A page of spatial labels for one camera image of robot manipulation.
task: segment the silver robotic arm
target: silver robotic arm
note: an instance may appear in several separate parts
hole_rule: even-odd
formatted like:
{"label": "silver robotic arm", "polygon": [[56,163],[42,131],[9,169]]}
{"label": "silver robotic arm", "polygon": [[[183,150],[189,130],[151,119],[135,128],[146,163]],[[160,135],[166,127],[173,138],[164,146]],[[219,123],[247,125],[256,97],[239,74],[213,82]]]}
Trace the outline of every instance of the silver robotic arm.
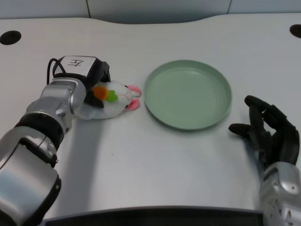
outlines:
{"label": "silver robotic arm", "polygon": [[80,80],[53,79],[0,140],[1,226],[37,225],[53,204],[61,189],[56,151],[85,97]]}
{"label": "silver robotic arm", "polygon": [[[300,172],[295,166],[299,155],[299,132],[274,105],[247,96],[250,125],[232,124],[229,130],[248,140],[259,154],[264,169],[260,199],[266,226],[301,226]],[[264,122],[276,130],[271,135]]]}

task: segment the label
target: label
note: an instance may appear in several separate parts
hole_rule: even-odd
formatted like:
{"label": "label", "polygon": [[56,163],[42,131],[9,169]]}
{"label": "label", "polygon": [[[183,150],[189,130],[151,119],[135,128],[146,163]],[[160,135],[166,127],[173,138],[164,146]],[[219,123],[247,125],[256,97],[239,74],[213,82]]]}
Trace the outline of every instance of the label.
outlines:
{"label": "label", "polygon": [[[67,73],[87,76],[95,59],[92,56],[65,56],[61,64]],[[55,74],[57,73],[63,73],[59,66],[55,70]]]}

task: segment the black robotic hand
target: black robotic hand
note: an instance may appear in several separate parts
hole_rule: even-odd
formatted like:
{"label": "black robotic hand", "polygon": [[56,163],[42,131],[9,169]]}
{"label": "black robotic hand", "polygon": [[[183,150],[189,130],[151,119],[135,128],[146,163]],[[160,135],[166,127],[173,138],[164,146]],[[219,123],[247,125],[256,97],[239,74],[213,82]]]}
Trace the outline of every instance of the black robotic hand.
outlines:
{"label": "black robotic hand", "polygon": [[49,84],[49,72],[51,63],[55,61],[52,70],[54,78],[71,77],[79,79],[86,87],[84,102],[94,107],[103,108],[103,102],[94,96],[92,88],[100,81],[110,82],[110,66],[93,56],[64,56],[60,59],[51,59],[47,70],[47,84]]}
{"label": "black robotic hand", "polygon": [[[278,161],[295,165],[300,145],[296,127],[274,105],[253,96],[247,96],[245,103],[249,106],[250,125],[232,124],[229,130],[250,139],[259,150],[264,169]],[[264,129],[264,122],[276,130],[273,135]]]}

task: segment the green felt leaf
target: green felt leaf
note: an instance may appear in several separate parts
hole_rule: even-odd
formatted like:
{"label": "green felt leaf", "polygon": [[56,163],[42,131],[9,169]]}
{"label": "green felt leaf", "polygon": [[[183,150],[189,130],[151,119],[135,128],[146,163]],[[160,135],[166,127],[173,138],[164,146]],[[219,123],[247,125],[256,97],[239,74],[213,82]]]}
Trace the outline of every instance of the green felt leaf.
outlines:
{"label": "green felt leaf", "polygon": [[108,98],[106,99],[108,102],[112,103],[112,102],[118,100],[118,96],[115,94],[114,90],[109,90],[108,93],[109,93],[109,95],[108,95]]}

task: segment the green plate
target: green plate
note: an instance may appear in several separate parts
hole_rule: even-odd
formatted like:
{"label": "green plate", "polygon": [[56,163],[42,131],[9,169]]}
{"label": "green plate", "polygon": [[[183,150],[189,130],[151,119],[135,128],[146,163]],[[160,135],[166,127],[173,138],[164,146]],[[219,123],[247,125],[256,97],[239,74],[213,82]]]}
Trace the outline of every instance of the green plate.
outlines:
{"label": "green plate", "polygon": [[148,77],[144,101],[163,123],[178,129],[202,129],[230,111],[232,94],[225,77],[213,67],[191,60],[172,61]]}

